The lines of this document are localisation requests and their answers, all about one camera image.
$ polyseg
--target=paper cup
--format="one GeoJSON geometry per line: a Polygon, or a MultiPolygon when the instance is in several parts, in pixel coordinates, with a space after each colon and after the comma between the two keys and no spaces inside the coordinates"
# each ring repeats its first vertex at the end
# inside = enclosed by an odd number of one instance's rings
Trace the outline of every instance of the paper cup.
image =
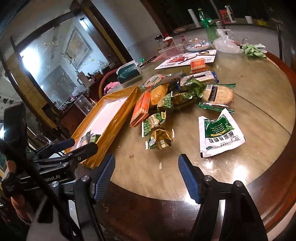
{"type": "Polygon", "coordinates": [[[249,24],[253,24],[253,19],[251,16],[245,16],[246,20],[247,20],[247,23],[249,24]]]}

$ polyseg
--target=green towel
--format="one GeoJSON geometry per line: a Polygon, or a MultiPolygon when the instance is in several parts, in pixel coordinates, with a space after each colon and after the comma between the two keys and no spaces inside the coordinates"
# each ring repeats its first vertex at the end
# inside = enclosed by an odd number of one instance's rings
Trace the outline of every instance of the green towel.
{"type": "Polygon", "coordinates": [[[253,44],[245,44],[242,49],[244,50],[244,54],[246,56],[258,56],[262,58],[266,58],[265,54],[261,52],[260,49],[256,48],[253,44]]]}

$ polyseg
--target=plate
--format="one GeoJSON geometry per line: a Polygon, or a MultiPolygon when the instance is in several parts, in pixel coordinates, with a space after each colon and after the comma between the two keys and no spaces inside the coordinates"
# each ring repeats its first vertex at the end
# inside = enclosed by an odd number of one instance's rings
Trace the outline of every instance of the plate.
{"type": "Polygon", "coordinates": [[[198,42],[185,47],[186,50],[190,52],[199,52],[210,48],[212,45],[211,42],[198,42]]]}

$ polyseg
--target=metal screw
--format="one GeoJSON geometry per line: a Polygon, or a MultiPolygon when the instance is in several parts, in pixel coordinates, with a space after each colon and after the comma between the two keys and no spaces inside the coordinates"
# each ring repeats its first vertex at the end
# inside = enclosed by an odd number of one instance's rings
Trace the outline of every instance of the metal screw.
{"type": "Polygon", "coordinates": [[[59,184],[59,182],[54,181],[54,182],[52,182],[52,187],[55,188],[58,184],[59,184]]]}
{"type": "Polygon", "coordinates": [[[235,185],[237,185],[238,187],[242,186],[242,182],[241,181],[235,181],[235,185]]]}
{"type": "Polygon", "coordinates": [[[86,181],[88,181],[88,179],[89,179],[89,176],[88,176],[88,175],[84,175],[84,176],[81,178],[81,181],[86,182],[86,181]]]}
{"type": "Polygon", "coordinates": [[[213,178],[209,175],[206,175],[204,176],[204,179],[207,181],[207,182],[210,182],[211,180],[213,180],[213,178]]]}

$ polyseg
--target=glossy table surface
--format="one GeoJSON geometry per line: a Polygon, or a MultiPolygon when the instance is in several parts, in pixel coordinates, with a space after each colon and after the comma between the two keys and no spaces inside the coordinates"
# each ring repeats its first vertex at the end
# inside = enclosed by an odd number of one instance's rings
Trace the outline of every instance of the glossy table surface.
{"type": "MultiPolygon", "coordinates": [[[[190,72],[190,66],[154,70],[162,61],[145,66],[141,76],[126,82],[124,87],[141,85],[156,73],[190,72]]],[[[141,138],[141,126],[129,127],[128,120],[109,148],[116,157],[113,183],[150,198],[194,202],[178,169],[181,153],[187,154],[205,175],[227,183],[241,180],[245,185],[274,163],[285,148],[295,121],[295,99],[286,75],[268,59],[251,59],[243,54],[217,52],[209,66],[220,83],[236,83],[232,116],[246,142],[212,158],[201,158],[198,117],[216,119],[219,113],[197,105],[167,115],[164,127],[173,128],[175,138],[172,146],[163,150],[145,150],[149,136],[141,138]]]]}
{"type": "MultiPolygon", "coordinates": [[[[108,150],[116,158],[111,182],[94,206],[105,228],[124,240],[189,240],[200,205],[190,198],[179,172],[181,153],[218,181],[243,181],[267,232],[283,219],[296,200],[296,73],[266,55],[270,59],[217,52],[208,65],[221,83],[237,85],[232,116],[246,142],[234,150],[200,157],[198,117],[215,119],[219,113],[194,104],[168,114],[164,127],[173,128],[175,138],[163,150],[145,150],[149,137],[141,138],[141,127],[130,127],[127,119],[108,150]]],[[[145,66],[141,76],[123,86],[141,85],[156,73],[190,72],[189,66],[154,70],[161,63],[145,66]]],[[[220,200],[212,240],[219,239],[224,209],[220,200]]]]}

